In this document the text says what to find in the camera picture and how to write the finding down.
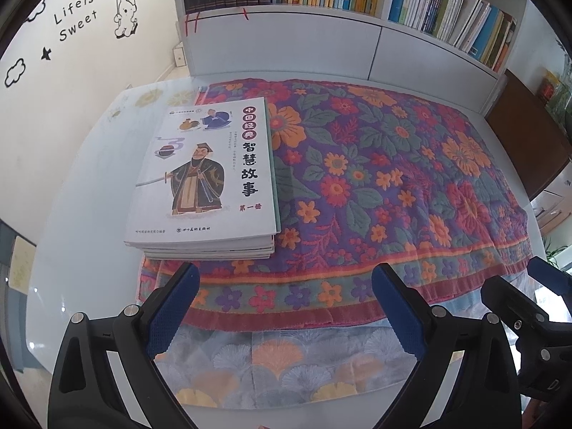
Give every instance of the table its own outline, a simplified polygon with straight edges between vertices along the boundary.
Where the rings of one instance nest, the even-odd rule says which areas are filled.
[[[143,156],[157,121],[168,107],[167,101],[181,91],[196,91],[211,83],[248,77],[268,81],[299,78],[359,83],[413,93],[461,110],[503,170],[520,206],[526,209],[533,253],[544,257],[540,231],[517,172],[485,119],[472,111],[390,85],[301,73],[216,74],[145,85],[119,94],[90,131],[55,199],[38,244],[26,310],[26,339],[30,352],[48,371],[54,369],[61,340],[73,313],[82,311],[93,319],[115,316],[135,301],[142,253],[124,245],[125,224]],[[139,109],[134,105],[143,95],[147,101],[153,101],[152,107]],[[131,416],[147,424],[117,354],[110,354],[110,360]],[[426,423],[439,417],[448,398],[446,389],[452,388],[458,365],[459,361],[450,366],[448,384],[442,386]],[[231,426],[234,429],[253,429],[259,424],[272,429],[371,428],[400,386],[396,384],[341,400],[301,405],[295,410],[244,411],[195,407],[192,417],[201,429]],[[359,425],[354,420],[356,414],[360,415]]]

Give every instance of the brown cabinet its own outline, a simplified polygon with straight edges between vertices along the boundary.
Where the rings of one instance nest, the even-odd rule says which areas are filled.
[[[530,90],[510,71],[487,122],[513,162],[532,200],[570,162],[572,146]]]

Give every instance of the wall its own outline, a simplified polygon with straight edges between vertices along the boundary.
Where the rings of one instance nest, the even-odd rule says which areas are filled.
[[[544,69],[557,76],[564,69],[564,52],[556,42],[556,34],[530,0],[526,0],[521,28],[507,68],[533,93],[540,85]]]
[[[127,15],[120,22],[118,2]],[[174,0],[44,0],[36,7],[0,60],[1,219],[39,241],[99,116],[129,84],[155,82],[172,67],[176,20]]]

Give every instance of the blue rubber pad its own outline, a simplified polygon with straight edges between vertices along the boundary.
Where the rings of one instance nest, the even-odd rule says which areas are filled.
[[[171,345],[178,327],[198,292],[199,285],[198,269],[191,264],[149,324],[149,341],[146,351],[152,360],[159,353],[166,352]]]
[[[536,279],[556,295],[572,294],[572,277],[538,256],[528,262],[527,270],[530,277]]]
[[[423,325],[381,266],[371,274],[374,295],[387,315],[403,349],[421,361],[427,350]]]

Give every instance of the illustrated man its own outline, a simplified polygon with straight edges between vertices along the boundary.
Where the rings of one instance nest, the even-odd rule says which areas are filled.
[[[224,169],[220,163],[207,158],[209,153],[212,153],[211,147],[198,143],[191,160],[167,174],[173,192],[173,215],[222,208]]]

